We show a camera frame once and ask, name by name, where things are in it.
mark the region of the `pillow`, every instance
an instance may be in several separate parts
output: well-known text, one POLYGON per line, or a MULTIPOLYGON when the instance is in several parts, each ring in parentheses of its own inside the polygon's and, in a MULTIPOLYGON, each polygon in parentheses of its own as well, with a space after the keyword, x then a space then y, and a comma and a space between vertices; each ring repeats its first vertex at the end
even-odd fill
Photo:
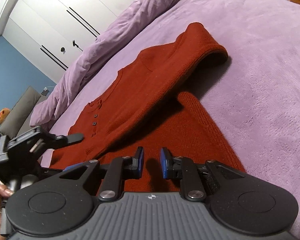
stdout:
POLYGON ((12 108, 6 120, 4 120, 4 122, 0 126, 0 133, 3 135, 8 135, 10 139, 16 137, 20 128, 33 110, 40 97, 41 94, 39 94, 32 87, 28 87, 26 92, 12 108))

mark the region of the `power outlet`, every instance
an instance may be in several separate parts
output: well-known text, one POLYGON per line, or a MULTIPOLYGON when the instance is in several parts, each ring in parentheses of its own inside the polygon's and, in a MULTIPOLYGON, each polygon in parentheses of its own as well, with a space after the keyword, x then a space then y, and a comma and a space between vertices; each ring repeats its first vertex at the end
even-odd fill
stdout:
POLYGON ((41 92, 41 95, 43 95, 43 96, 47 96, 48 95, 48 93, 49 93, 49 90, 48 90, 48 88, 47 87, 45 87, 44 89, 43 89, 43 91, 41 92))

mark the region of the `white wardrobe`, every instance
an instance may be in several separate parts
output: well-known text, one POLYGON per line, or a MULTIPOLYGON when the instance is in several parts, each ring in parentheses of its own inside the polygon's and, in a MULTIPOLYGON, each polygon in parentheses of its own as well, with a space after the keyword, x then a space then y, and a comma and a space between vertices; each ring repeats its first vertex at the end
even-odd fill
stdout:
POLYGON ((4 38, 58 82, 74 60, 133 0, 18 0, 4 38))

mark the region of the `gray ribbed grip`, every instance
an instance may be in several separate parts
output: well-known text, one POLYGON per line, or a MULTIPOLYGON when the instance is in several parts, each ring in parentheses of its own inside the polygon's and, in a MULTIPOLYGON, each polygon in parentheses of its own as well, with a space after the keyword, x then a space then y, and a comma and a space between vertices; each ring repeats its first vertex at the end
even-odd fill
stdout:
MULTIPOLYGON (((16 233, 12 240, 36 237, 16 233)), ((171 193, 124 193, 98 206, 92 218, 72 232, 46 240, 295 240, 287 232, 276 236, 239 235, 216 222, 204 204, 171 193)))

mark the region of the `blue wall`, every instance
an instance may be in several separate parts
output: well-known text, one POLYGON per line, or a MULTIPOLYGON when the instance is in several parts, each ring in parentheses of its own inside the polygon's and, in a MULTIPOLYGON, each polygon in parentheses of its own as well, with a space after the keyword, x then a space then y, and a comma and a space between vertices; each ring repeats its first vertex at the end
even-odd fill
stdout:
POLYGON ((44 87, 55 85, 0 36, 0 111, 12 109, 28 86, 41 93, 44 87))

